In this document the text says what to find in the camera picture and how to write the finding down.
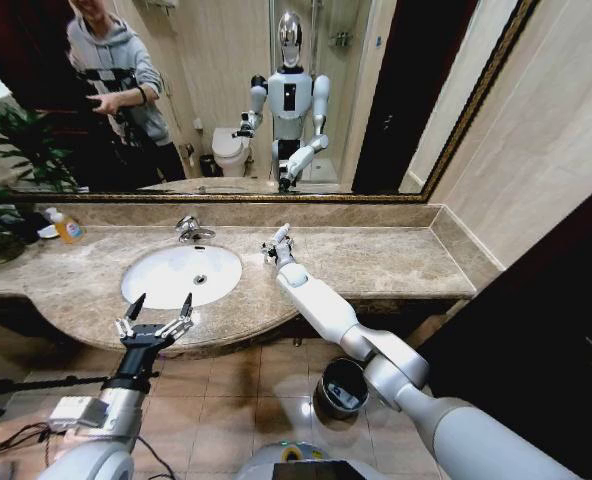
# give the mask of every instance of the trash can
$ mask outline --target trash can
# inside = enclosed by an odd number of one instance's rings
[[[332,418],[342,420],[356,415],[369,397],[363,368],[349,358],[333,360],[318,380],[314,396]]]
[[[222,177],[223,171],[214,160],[213,155],[201,155],[198,159],[200,163],[200,173],[203,177]]]

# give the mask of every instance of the silver robot head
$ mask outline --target silver robot head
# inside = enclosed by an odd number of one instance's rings
[[[287,68],[298,66],[300,46],[303,43],[303,31],[300,18],[292,12],[286,12],[278,22],[278,41],[283,52],[283,65]]]

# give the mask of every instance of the white sink basin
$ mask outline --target white sink basin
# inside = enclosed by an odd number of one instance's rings
[[[242,270],[238,257],[224,248],[171,247],[132,265],[121,291],[129,303],[147,293],[145,308],[180,309],[190,291],[193,306],[205,305],[231,292]]]

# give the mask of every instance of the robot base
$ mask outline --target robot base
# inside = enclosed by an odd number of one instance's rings
[[[330,459],[305,442],[280,442],[258,450],[238,472],[235,480],[386,480],[372,467],[355,460]]]

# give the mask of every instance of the chrome faucet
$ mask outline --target chrome faucet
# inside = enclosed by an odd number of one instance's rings
[[[180,232],[178,241],[181,243],[186,243],[190,240],[200,240],[201,238],[213,238],[216,236],[216,233],[213,230],[201,227],[198,223],[198,219],[189,215],[183,217],[176,224],[176,231]]]

